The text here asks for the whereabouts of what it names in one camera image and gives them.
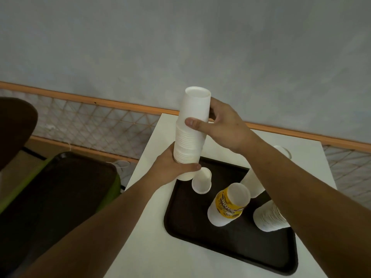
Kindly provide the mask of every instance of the brown tray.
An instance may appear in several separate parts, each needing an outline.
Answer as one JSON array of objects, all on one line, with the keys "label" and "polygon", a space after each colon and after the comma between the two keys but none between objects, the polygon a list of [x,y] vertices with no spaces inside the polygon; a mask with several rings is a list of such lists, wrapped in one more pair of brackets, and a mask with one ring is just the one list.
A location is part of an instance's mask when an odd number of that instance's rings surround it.
[{"label": "brown tray", "polygon": [[208,193],[193,191],[191,181],[176,181],[164,217],[166,231],[173,237],[222,253],[266,270],[291,275],[298,267],[295,233],[291,228],[264,232],[256,227],[253,212],[271,198],[263,192],[251,199],[242,215],[216,227],[207,209],[216,194],[233,182],[240,182],[247,168],[201,157],[200,164],[212,173]]}]

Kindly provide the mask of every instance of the fingernail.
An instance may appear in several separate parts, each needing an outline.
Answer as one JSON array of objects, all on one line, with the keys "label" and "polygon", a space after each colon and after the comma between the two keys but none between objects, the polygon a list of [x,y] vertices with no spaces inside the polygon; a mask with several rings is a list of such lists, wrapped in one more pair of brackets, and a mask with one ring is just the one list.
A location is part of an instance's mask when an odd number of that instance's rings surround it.
[{"label": "fingernail", "polygon": [[184,122],[187,126],[192,126],[193,125],[193,120],[191,118],[187,118]]}]

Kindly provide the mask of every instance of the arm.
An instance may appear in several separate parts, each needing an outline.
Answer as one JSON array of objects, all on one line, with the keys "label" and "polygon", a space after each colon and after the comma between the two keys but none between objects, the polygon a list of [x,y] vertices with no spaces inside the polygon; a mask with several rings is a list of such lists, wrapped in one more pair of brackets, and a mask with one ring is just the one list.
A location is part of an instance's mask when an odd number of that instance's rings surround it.
[{"label": "arm", "polygon": [[371,211],[306,172],[251,131],[227,104],[211,99],[214,124],[189,127],[242,154],[327,276],[371,276]]},{"label": "arm", "polygon": [[180,174],[201,168],[199,164],[176,163],[173,150],[174,144],[157,157],[138,182],[63,237],[21,277],[103,277],[153,193]]}]

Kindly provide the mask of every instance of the yellow printed cup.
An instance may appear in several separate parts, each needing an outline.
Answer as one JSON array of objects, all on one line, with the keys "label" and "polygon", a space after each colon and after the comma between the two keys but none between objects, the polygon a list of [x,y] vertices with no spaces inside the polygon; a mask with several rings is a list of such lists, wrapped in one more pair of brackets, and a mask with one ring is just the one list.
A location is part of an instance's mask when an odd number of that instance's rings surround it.
[{"label": "yellow printed cup", "polygon": [[224,226],[241,215],[250,199],[246,186],[232,183],[216,195],[207,211],[207,217],[213,225]]}]

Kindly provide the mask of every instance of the white table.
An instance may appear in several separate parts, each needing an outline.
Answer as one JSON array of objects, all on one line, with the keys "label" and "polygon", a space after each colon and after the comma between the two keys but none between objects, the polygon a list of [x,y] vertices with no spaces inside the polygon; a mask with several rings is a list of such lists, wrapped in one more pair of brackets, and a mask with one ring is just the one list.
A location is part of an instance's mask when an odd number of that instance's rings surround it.
[{"label": "white table", "polygon": [[[162,114],[128,183],[140,179],[156,157],[175,140],[177,116]],[[271,145],[281,145],[292,154],[292,160],[331,187],[336,187],[320,142],[297,137],[255,131]],[[241,155],[216,144],[209,136],[203,157],[244,166],[250,165]],[[161,187],[147,204],[132,234],[106,274],[109,277],[251,277],[281,275],[227,257],[170,236],[164,228],[164,215],[175,181]],[[301,240],[296,237],[299,266],[291,277],[326,277]]]}]

